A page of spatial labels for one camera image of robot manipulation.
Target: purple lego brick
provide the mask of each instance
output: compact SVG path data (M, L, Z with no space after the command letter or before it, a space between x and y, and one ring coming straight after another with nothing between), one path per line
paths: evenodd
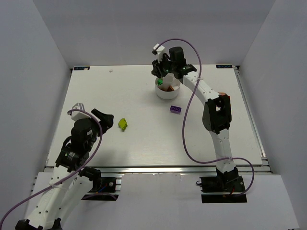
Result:
M169 109L172 113L175 113L175 114L180 114L181 113L181 108L180 107L177 107L177 106L173 106L171 105L171 108Z

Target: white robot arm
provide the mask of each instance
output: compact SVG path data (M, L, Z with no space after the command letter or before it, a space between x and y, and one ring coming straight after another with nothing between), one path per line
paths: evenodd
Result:
M81 103L76 104L73 109L84 111ZM103 133L113 126L113 115L103 114L96 109L92 110L92 113L100 119L99 124ZM100 171L91 167L85 167L76 176L54 185L84 164L97 136L101 135L98 124L89 116L72 112L71 118L75 124L71 136L64 141L56 160L49 181L52 188L42 194L32 213L17 223L16 230L62 230L61 225L83 196L93 189L98 190L101 186Z
M187 86L190 90L194 90L198 74L197 72L190 72L183 76L183 84ZM205 106L208 100L213 100L219 98L220 94L215 92L203 79L199 80L198 87L196 89L195 95L201 101L203 106ZM219 134L209 131L213 145L215 149L215 155L217 159L229 157L232 158L230 143L229 143L229 129L225 128L219 132ZM216 168L222 173L230 172L236 167L233 160L223 160L216 163Z
M225 95L215 92L202 78L198 78L196 68L187 64L181 47L169 49L169 55L165 48L156 44L153 54L157 60L153 61L152 74L158 78L173 73L183 85L194 91L198 83L195 95L204 106L202 121L205 128L210 132L217 159L228 158L218 161L216 164L217 181L222 184L222 189L233 187L233 183L239 178L229 143L229 128L231 122L230 99Z

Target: green object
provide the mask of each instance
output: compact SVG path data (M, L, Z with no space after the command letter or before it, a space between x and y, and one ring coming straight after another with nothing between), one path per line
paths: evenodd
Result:
M118 123L118 127L121 128L122 131L125 131L125 129L127 128L128 124L126 122L125 118L122 118L119 123Z
M162 79L159 79L158 80L158 85L162 85L163 84L163 80Z

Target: yellow-green block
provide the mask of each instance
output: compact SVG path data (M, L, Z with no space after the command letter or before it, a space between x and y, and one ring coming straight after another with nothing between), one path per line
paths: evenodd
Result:
M122 118L119 123L118 123L118 127L121 128L121 130L125 131L125 129L127 128L128 124L126 122L125 118Z

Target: white tabletop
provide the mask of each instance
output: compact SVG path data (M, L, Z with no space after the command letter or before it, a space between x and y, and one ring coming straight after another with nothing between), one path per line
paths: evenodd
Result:
M261 164L258 143L242 99L233 69L203 65L204 80L217 92L230 95L232 122L230 145L234 157ZM96 108L114 115L114 126L103 136L90 166L186 166L196 165L182 145L182 121L191 91L181 85L177 98L160 99L154 90L152 66L91 66L75 70L67 91L57 131L49 151L47 166L54 166L63 141L70 136L74 121L67 111L83 103L86 111ZM170 106L182 107L180 115ZM199 161L216 159L209 132L202 124L203 105L194 98L186 122L186 142L190 154ZM118 122L125 118L122 132Z

